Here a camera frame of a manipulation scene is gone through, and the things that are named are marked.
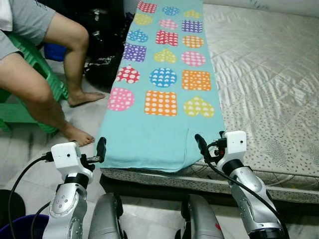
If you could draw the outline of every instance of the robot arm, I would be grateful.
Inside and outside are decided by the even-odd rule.
[[[233,131],[220,134],[221,138],[208,146],[199,134],[195,136],[205,162],[215,162],[219,171],[248,187],[276,210],[264,182],[254,174],[250,167],[242,163],[246,152],[246,133]],[[216,148],[215,157],[212,157],[209,152],[212,146]],[[264,203],[239,185],[231,181],[229,185],[232,196],[239,207],[246,232],[251,239],[285,238],[278,218]]]
[[[49,206],[49,222],[44,239],[81,239],[82,222],[86,214],[86,188],[93,178],[94,165],[103,162],[106,139],[100,138],[97,156],[86,158],[74,142],[57,144],[51,148],[56,168],[64,183],[59,185]]]

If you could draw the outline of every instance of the gray shorts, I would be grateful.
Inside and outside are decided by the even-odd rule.
[[[36,0],[10,0],[10,5],[13,17],[12,32],[35,45],[40,44],[45,37],[55,11]],[[19,50],[0,30],[0,60],[14,52],[19,52]]]

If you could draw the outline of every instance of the blue container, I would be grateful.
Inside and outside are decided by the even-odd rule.
[[[63,61],[64,55],[66,52],[66,47],[45,43],[44,44],[44,56],[46,59],[54,60],[54,61]]]
[[[16,239],[31,239],[31,223],[34,215],[28,215],[13,221]],[[34,238],[42,239],[44,229],[48,224],[49,216],[40,214],[34,224]],[[9,224],[0,229],[1,239],[12,239]]]

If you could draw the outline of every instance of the leg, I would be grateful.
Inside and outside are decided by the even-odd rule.
[[[92,136],[65,121],[46,80],[19,54],[9,54],[0,60],[0,88],[22,99],[35,120],[58,128],[69,140],[81,146],[93,142]]]
[[[76,106],[104,98],[101,93],[84,93],[81,89],[83,68],[89,46],[89,35],[80,24],[56,13],[50,23],[44,42],[67,47],[64,71],[69,91],[69,104]]]

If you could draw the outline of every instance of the white floor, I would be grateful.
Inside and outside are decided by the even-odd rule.
[[[62,65],[52,63],[55,72],[63,77]],[[86,81],[86,91],[96,90]],[[96,135],[103,120],[108,97],[95,103],[70,108],[62,102],[66,118],[75,126]],[[31,124],[12,125],[11,133],[0,131],[0,188],[10,189],[23,167],[42,153],[49,151],[54,144],[66,142],[57,134],[47,136],[37,126]],[[82,153],[92,156],[94,145],[81,148]],[[83,238],[88,237],[93,210],[98,198],[104,194],[99,184],[101,172],[94,171],[94,180],[88,186],[88,210],[84,219]],[[23,177],[17,192],[26,204],[26,213],[34,214],[42,205],[52,199],[55,189],[62,180],[53,163],[40,162]],[[180,202],[122,197],[124,214],[122,226],[129,239],[173,239],[180,228]],[[247,239],[237,208],[212,205],[226,239]],[[292,217],[288,225],[291,239],[319,239],[319,217]]]

